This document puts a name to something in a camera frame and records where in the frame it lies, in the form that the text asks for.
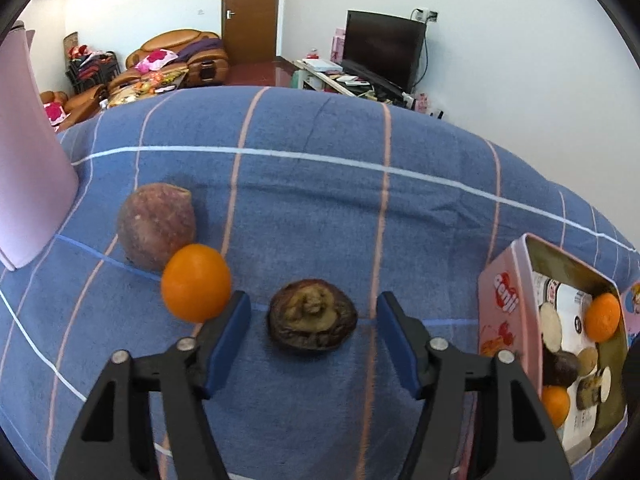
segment pink box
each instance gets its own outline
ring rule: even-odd
[[[344,56],[344,33],[343,28],[336,28],[331,45],[331,61],[337,64],[342,62],[342,57]]]
[[[540,333],[539,304],[534,289],[534,273],[548,276],[593,297],[610,292],[620,300],[620,294],[615,283],[607,276],[532,234],[525,234],[512,242],[480,274],[478,279],[479,353],[493,356],[503,349],[513,352],[540,394],[543,386],[542,334]],[[609,446],[608,451],[611,442],[609,439],[606,442],[603,440],[625,423],[626,404],[622,390],[622,366],[628,343],[624,316],[621,316],[614,336],[597,346],[599,354],[597,368],[610,368],[611,391],[606,402],[597,407],[596,420],[594,424],[592,422],[593,431],[579,444],[572,443],[570,447],[565,444],[565,453],[572,468],[575,468],[578,462],[582,462],[585,456],[590,457],[599,446]],[[559,436],[564,435],[563,431],[563,428],[559,430]],[[466,437],[459,478],[466,478],[472,437],[472,432]]]

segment red tile floor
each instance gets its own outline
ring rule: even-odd
[[[225,85],[289,87],[295,70],[295,66],[284,60],[235,65],[229,69]]]

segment television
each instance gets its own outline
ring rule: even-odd
[[[411,93],[425,33],[423,22],[350,10],[342,68],[389,90]],[[384,80],[396,88],[389,88]]]

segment tv stand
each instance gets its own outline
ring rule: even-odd
[[[363,98],[366,98],[363,96],[363,94],[366,94],[367,91],[370,91],[372,89],[375,94],[375,100],[379,102],[388,102],[389,104],[393,104],[402,108],[412,108],[413,98],[409,95],[407,95],[407,97],[403,99],[402,96],[396,96],[384,87],[375,83],[371,84],[370,87],[348,87],[342,83],[338,83],[334,79],[331,79],[327,74],[314,70],[309,65],[305,64],[302,60],[294,61],[293,65],[295,65],[303,72],[303,76],[298,79],[298,88],[301,90],[313,89],[316,91],[325,91],[326,88],[329,87],[339,94],[346,95],[348,97],[362,96]],[[310,77],[313,77],[315,79],[311,83],[309,80]]]

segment white stripe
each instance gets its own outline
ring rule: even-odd
[[[596,212],[591,206],[591,216],[593,216],[593,230],[598,232],[598,226],[596,225]],[[600,254],[600,244],[598,243],[598,239],[596,238],[596,255],[593,257],[593,268],[596,268],[596,261],[598,260],[598,254]]]
[[[169,451],[168,449],[165,449],[164,447],[160,446],[160,444],[156,444],[154,442],[154,447],[156,448],[156,451],[162,453],[163,455],[167,455],[167,456],[173,457],[173,455],[171,454],[171,451]]]
[[[613,228],[613,235],[616,237],[616,241],[618,241],[618,234],[616,233],[617,229]],[[616,266],[613,267],[613,272],[611,273],[611,279],[616,281],[616,270],[618,270],[618,260],[620,259],[620,255],[618,254],[618,246],[616,245]]]
[[[580,231],[589,233],[596,238],[605,238],[610,242],[616,244],[627,251],[632,253],[637,252],[631,247],[627,247],[625,244],[615,240],[614,238],[604,233],[597,233],[596,231],[580,225],[571,220],[562,218],[561,216],[549,213],[537,207],[532,207],[515,200],[510,200],[501,196],[496,196],[492,193],[487,193],[475,187],[467,186],[457,180],[449,180],[448,178],[442,178],[439,176],[433,176],[425,173],[418,173],[417,171],[401,170],[399,168],[393,168],[390,166],[383,166],[382,164],[373,164],[371,162],[362,162],[359,160],[351,160],[350,158],[341,158],[339,156],[327,156],[327,155],[315,155],[313,153],[300,153],[300,152],[281,152],[277,150],[256,150],[253,148],[232,148],[228,146],[124,146],[122,148],[114,148],[112,150],[106,150],[105,152],[92,153],[89,156],[81,158],[72,163],[73,166],[78,166],[88,160],[94,158],[100,158],[102,156],[115,155],[117,153],[131,153],[131,152],[201,152],[201,153],[229,153],[229,154],[241,154],[241,155],[261,155],[261,156],[277,156],[280,158],[293,158],[297,160],[311,160],[313,162],[325,162],[327,164],[338,164],[340,166],[349,166],[350,168],[360,168],[361,170],[380,171],[382,173],[396,174],[398,176],[404,176],[407,178],[414,178],[415,180],[422,180],[425,182],[431,182],[432,184],[440,184],[441,186],[453,187],[461,191],[465,191],[472,195],[480,196],[488,200],[493,200],[504,205],[509,205],[516,209],[528,211],[557,222],[564,223],[571,227],[575,227]]]
[[[18,328],[20,329],[20,332],[22,332],[22,335],[27,340],[27,343],[29,343],[29,346],[35,352],[35,354],[40,358],[40,360],[44,364],[46,364],[49,368],[51,368],[53,370],[53,373],[55,373],[55,375],[60,379],[61,383],[63,383],[67,388],[69,388],[69,390],[78,399],[82,400],[82,402],[85,402],[86,401],[86,397],[83,394],[81,394],[78,390],[76,390],[73,387],[73,385],[62,376],[62,374],[58,371],[58,369],[54,366],[54,364],[51,361],[49,361],[46,357],[44,357],[44,355],[42,355],[42,352],[40,352],[40,350],[38,350],[37,346],[34,345],[33,341],[29,337],[29,334],[27,334],[27,331],[22,326],[22,323],[20,323],[20,320],[18,320],[17,316],[15,315],[15,312],[11,308],[11,305],[9,305],[9,302],[6,300],[4,294],[2,293],[2,290],[0,290],[0,298],[2,298],[2,301],[4,302],[4,305],[6,306],[6,309],[9,311],[9,314],[11,314],[11,317],[14,318],[14,321],[15,321],[16,325],[18,326]]]

